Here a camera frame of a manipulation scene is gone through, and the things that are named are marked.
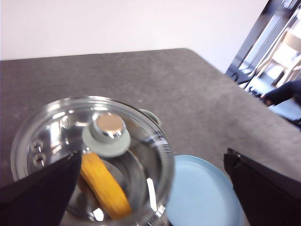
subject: person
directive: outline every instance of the person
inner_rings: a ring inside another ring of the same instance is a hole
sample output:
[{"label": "person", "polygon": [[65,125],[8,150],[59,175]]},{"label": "person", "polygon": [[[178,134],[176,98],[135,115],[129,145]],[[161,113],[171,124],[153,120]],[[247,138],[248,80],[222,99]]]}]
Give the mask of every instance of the person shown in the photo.
[{"label": "person", "polygon": [[294,101],[301,106],[301,80],[289,81],[265,94],[253,87],[250,87],[249,91],[267,106],[278,105],[291,98],[294,98]]}]

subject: yellow corn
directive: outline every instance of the yellow corn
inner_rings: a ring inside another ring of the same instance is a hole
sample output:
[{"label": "yellow corn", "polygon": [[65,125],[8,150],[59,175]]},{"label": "yellow corn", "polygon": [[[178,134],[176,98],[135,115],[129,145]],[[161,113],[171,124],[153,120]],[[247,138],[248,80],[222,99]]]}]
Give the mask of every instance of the yellow corn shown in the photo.
[{"label": "yellow corn", "polygon": [[80,174],[112,219],[123,218],[132,212],[122,188],[97,154],[82,155]]}]

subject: table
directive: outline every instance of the table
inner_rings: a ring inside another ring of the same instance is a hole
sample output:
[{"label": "table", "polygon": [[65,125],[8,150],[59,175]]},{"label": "table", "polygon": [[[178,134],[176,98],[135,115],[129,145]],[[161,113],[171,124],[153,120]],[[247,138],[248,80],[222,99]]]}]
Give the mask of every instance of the table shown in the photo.
[{"label": "table", "polygon": [[105,96],[154,112],[174,154],[223,170],[228,147],[301,181],[300,132],[188,49],[1,62],[1,185],[20,124],[65,97]]}]

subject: cooking pot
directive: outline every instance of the cooking pot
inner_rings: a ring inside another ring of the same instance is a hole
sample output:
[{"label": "cooking pot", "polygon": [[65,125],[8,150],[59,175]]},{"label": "cooking pot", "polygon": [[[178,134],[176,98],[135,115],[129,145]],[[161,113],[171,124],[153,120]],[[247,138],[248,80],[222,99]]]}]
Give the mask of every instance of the cooking pot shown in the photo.
[{"label": "cooking pot", "polygon": [[[110,123],[117,125],[114,131],[106,130]],[[61,225],[155,224],[164,215],[174,173],[169,142],[157,123],[152,113],[105,97],[57,100],[36,111],[18,130],[11,150],[14,180],[73,152],[96,152],[124,191],[132,213],[111,219],[79,177]],[[100,139],[94,140],[97,134]]]}]

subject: pot lid knob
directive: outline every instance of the pot lid knob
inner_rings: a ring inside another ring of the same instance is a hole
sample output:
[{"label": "pot lid knob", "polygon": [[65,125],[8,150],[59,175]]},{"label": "pot lid knob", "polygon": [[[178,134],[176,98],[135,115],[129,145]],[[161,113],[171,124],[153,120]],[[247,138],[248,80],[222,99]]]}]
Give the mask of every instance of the pot lid knob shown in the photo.
[{"label": "pot lid knob", "polygon": [[122,155],[130,146],[131,137],[122,118],[104,113],[83,129],[84,144],[103,157]]}]

